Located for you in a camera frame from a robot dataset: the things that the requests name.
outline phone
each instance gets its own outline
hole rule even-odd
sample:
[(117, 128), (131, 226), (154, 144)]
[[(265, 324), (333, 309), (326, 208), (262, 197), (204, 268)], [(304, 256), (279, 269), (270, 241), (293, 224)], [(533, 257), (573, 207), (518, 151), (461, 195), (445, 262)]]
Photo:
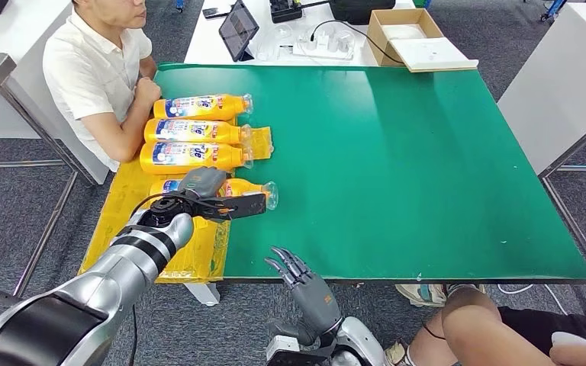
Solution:
[(222, 5), (216, 8), (203, 9), (203, 16), (206, 19), (222, 18), (230, 13), (230, 5)]

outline plastic bottle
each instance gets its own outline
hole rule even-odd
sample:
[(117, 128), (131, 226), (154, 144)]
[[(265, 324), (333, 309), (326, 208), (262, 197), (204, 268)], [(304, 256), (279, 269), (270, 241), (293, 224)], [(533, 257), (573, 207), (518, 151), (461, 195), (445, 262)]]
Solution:
[(181, 120), (154, 118), (145, 126), (145, 141), (181, 141), (184, 143), (250, 142), (250, 126), (231, 126), (227, 122), (212, 120)]
[(153, 105), (155, 118), (188, 120), (231, 120), (238, 114), (253, 112), (253, 97), (228, 94), (161, 99)]
[(244, 196), (248, 194), (254, 194), (256, 192), (262, 192), (266, 195), (266, 208), (274, 210), (279, 202), (279, 191), (275, 182), (270, 181), (264, 185), (254, 185), (246, 179), (230, 178), (226, 180), (224, 186), (221, 187), (224, 190), (223, 196)]
[[(167, 193), (175, 191), (179, 187), (180, 179), (168, 179), (157, 181), (150, 188), (150, 194)], [(230, 178), (226, 180), (219, 190), (219, 194), (225, 197), (237, 197), (261, 192), (266, 195), (266, 208), (274, 210), (279, 201), (279, 193), (275, 182), (270, 181), (264, 185), (254, 185), (246, 179)]]
[(140, 151), (140, 166), (150, 174), (181, 174), (199, 166), (250, 169), (253, 153), (223, 143), (146, 143)]

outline transparent nozzle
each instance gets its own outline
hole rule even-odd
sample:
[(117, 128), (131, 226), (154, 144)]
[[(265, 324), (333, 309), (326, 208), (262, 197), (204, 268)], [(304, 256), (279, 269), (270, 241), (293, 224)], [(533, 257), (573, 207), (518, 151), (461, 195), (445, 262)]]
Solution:
[(242, 145), (250, 146), (250, 139), (253, 138), (253, 129), (250, 128), (250, 125), (244, 124), (240, 127), (239, 138)]
[(243, 113), (251, 114), (253, 112), (253, 96), (246, 94), (243, 99)]
[(243, 160), (243, 167), (246, 169), (253, 168), (253, 149), (250, 146), (244, 146), (241, 149), (241, 159)]
[(262, 192), (266, 194), (266, 208), (269, 210), (274, 210), (277, 207), (277, 203), (279, 202), (279, 191), (277, 189), (277, 184), (275, 182), (270, 181), (262, 186)]

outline black cable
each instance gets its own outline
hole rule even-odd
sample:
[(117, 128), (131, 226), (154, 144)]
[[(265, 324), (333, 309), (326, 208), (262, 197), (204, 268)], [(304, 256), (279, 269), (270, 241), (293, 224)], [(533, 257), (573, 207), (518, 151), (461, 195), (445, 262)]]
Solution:
[(374, 42), (374, 40), (372, 38), (370, 38), (367, 34), (361, 32), (360, 30), (355, 29), (354, 27), (352, 27), (351, 25), (347, 24), (345, 21), (337, 21), (336, 19), (331, 19), (330, 21), (323, 21), (322, 23), (318, 24), (313, 33), (311, 33), (311, 42), (313, 42), (313, 39), (315, 37), (315, 31), (317, 31), (317, 29), (324, 24), (327, 23), (331, 23), (332, 21), (335, 21), (336, 23), (341, 23), (342, 25), (344, 25), (345, 27), (349, 27), (351, 28), (353, 31), (358, 32), (360, 34), (362, 34), (363, 36), (365, 36), (365, 38), (367, 38), (370, 42), (372, 42), (372, 44), (374, 45), (374, 47), (378, 48), (379, 51), (383, 52), (384, 55), (386, 55), (389, 59), (391, 59), (392, 61), (396, 62), (396, 63), (404, 63), (403, 61), (399, 61), (398, 59), (395, 59), (394, 57), (388, 55), (388, 53), (386, 53), (381, 47), (378, 46), (378, 44), (376, 44), (376, 42)]
[(312, 6), (318, 6), (318, 5), (323, 5), (323, 4), (329, 4), (331, 2), (331, 0), (324, 0), (323, 2), (313, 2), (311, 4), (305, 4), (305, 5), (300, 5), (300, 7), (298, 9), (304, 9), (304, 8), (310, 8)]
[(446, 339), (443, 337), (439, 337), (438, 335), (434, 334), (430, 329), (428, 329), (428, 326), (426, 325), (426, 323), (422, 320), (421, 321), (421, 325), (423, 325), (423, 328), (428, 331), (428, 333), (430, 333), (431, 336), (435, 337), (436, 339), (441, 339), (443, 341), (445, 341)]
[[(167, 192), (167, 193), (152, 194), (152, 195), (146, 197), (139, 204), (137, 204), (136, 207), (134, 207), (134, 209), (131, 211), (131, 215), (129, 215), (129, 217), (132, 217), (133, 215), (135, 215), (136, 212), (145, 204), (145, 202), (151, 200), (152, 198), (156, 198), (156, 197), (181, 198), (183, 200), (194, 202), (194, 203), (200, 204), (202, 206), (211, 207), (211, 208), (219, 208), (219, 207), (214, 206), (213, 204), (207, 204), (205, 202), (201, 202), (201, 201), (195, 200), (193, 198), (186, 197), (183, 194), (176, 193), (176, 191), (172, 191), (172, 192)], [(134, 317), (134, 343), (131, 346), (131, 356), (129, 357), (129, 363), (127, 363), (128, 366), (134, 366), (134, 362), (136, 359), (136, 350), (138, 348), (138, 322), (136, 319), (136, 304), (131, 305), (131, 313), (133, 314), (133, 317)]]
[(134, 315), (134, 345), (131, 346), (131, 356), (129, 357), (128, 366), (134, 366), (134, 362), (136, 360), (136, 349), (138, 348), (138, 323), (136, 321), (136, 304), (131, 305), (131, 313)]
[(190, 202), (195, 203), (195, 204), (200, 204), (201, 206), (206, 206), (206, 207), (215, 208), (215, 209), (218, 209), (219, 208), (217, 206), (214, 206), (213, 204), (208, 204), (208, 203), (205, 203), (203, 201), (195, 200), (194, 198), (190, 198), (190, 197), (187, 197), (187, 196), (185, 196), (183, 194), (175, 193), (175, 192), (176, 191), (171, 191), (171, 192), (167, 192), (167, 193), (157, 193), (157, 194), (152, 194), (150, 196), (147, 196), (144, 200), (142, 200), (139, 204), (136, 205), (136, 207), (134, 208), (134, 210), (131, 211), (130, 217), (132, 217), (136, 213), (136, 211), (138, 211), (145, 204), (145, 202), (151, 200), (152, 198), (157, 198), (157, 197), (181, 198), (183, 200), (190, 201)]

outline man's hand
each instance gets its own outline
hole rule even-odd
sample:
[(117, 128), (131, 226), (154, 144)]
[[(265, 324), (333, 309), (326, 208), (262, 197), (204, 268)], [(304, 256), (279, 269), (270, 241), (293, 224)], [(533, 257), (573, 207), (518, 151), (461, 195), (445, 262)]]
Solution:
[(586, 345), (557, 345), (549, 357), (559, 366), (586, 366)]
[(136, 84), (136, 103), (149, 109), (160, 99), (160, 87), (150, 78), (141, 78)]

